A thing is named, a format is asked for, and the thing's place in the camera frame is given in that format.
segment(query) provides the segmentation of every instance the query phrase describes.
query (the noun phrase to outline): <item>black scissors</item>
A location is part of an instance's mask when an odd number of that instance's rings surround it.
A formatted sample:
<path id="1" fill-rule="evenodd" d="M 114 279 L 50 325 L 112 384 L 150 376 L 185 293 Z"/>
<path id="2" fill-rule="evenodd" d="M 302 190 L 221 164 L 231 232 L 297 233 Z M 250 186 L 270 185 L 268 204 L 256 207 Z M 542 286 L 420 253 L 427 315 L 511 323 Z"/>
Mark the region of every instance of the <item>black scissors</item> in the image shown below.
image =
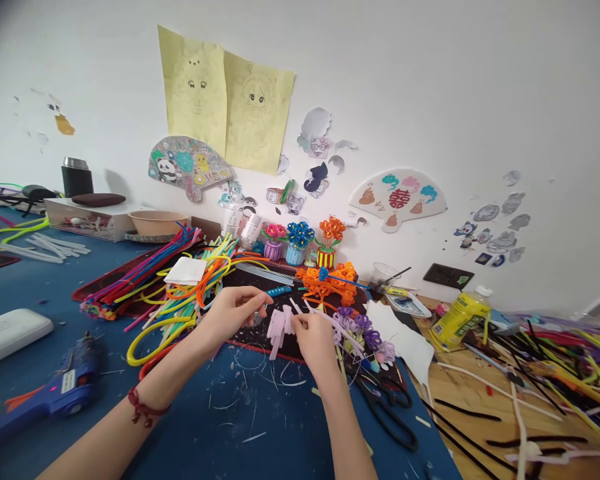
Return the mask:
<path id="1" fill-rule="evenodd" d="M 380 422 L 382 428 L 404 448 L 412 451 L 418 450 L 418 438 L 393 410 L 396 405 L 404 409 L 411 408 L 413 405 L 411 396 L 406 388 L 386 374 L 374 374 L 368 371 L 360 373 L 358 371 L 356 375 L 356 368 L 348 364 L 346 365 L 346 370 L 349 376 L 354 379 L 354 383 L 360 388 L 371 412 L 378 422 Z M 390 388 L 389 384 L 395 387 L 401 396 L 398 396 L 396 391 Z M 398 432 L 396 432 L 395 428 L 392 429 L 387 424 L 385 421 L 387 416 L 392 420 L 390 423 L 394 423 L 397 426 Z"/>

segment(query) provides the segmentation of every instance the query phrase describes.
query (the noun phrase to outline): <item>flower pot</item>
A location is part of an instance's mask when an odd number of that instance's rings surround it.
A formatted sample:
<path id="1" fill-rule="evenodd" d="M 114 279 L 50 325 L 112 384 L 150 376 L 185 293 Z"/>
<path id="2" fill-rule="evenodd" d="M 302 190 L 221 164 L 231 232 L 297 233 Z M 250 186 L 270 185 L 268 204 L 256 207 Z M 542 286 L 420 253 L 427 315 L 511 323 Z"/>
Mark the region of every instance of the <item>flower pot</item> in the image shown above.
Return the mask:
<path id="1" fill-rule="evenodd" d="M 271 261 L 280 260 L 280 252 L 282 250 L 281 242 L 272 242 L 271 240 L 267 240 L 265 243 L 265 258 L 268 258 Z"/>
<path id="2" fill-rule="evenodd" d="M 330 248 L 320 247 L 318 248 L 318 267 L 332 269 L 333 261 L 335 258 L 335 250 Z"/>
<path id="3" fill-rule="evenodd" d="M 305 249 L 300 249 L 294 247 L 292 243 L 289 244 L 289 248 L 287 248 L 287 263 L 297 267 L 298 265 L 302 265 L 302 260 L 305 259 Z"/>

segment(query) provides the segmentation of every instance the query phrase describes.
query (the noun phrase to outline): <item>yellow bottle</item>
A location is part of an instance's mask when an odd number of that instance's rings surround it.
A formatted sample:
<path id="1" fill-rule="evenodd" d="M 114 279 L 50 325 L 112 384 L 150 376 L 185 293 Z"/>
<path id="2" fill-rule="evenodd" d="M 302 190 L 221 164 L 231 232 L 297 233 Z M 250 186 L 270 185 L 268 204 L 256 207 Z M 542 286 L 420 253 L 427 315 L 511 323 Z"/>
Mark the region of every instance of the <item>yellow bottle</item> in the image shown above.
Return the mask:
<path id="1" fill-rule="evenodd" d="M 478 285 L 475 291 L 462 292 L 451 309 L 431 328 L 434 339 L 444 348 L 456 347 L 475 325 L 491 311 L 492 290 Z"/>

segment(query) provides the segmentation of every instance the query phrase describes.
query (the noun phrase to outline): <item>panda sticker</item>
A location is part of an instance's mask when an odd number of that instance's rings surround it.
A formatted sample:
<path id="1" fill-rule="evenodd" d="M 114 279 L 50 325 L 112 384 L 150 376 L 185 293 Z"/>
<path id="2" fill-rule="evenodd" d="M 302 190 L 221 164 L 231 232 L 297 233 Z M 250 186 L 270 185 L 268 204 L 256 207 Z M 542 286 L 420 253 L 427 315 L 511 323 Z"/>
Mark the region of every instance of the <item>panda sticker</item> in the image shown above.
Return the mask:
<path id="1" fill-rule="evenodd" d="M 175 183 L 178 180 L 178 171 L 173 160 L 161 158 L 156 161 L 160 181 Z"/>

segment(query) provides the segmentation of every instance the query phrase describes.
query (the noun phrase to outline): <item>yellow paper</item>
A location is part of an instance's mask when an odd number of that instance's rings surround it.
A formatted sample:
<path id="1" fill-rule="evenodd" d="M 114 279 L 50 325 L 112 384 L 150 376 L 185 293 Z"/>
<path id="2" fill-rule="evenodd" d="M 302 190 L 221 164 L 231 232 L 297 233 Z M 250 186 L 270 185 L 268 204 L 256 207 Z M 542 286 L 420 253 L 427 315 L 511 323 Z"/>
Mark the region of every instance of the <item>yellow paper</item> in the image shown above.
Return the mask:
<path id="1" fill-rule="evenodd" d="M 208 143 L 225 156 L 227 88 L 224 50 L 158 25 L 170 135 Z"/>
<path id="2" fill-rule="evenodd" d="M 169 134 L 210 144 L 230 165 L 276 175 L 294 73 L 160 26 L 158 35 Z"/>

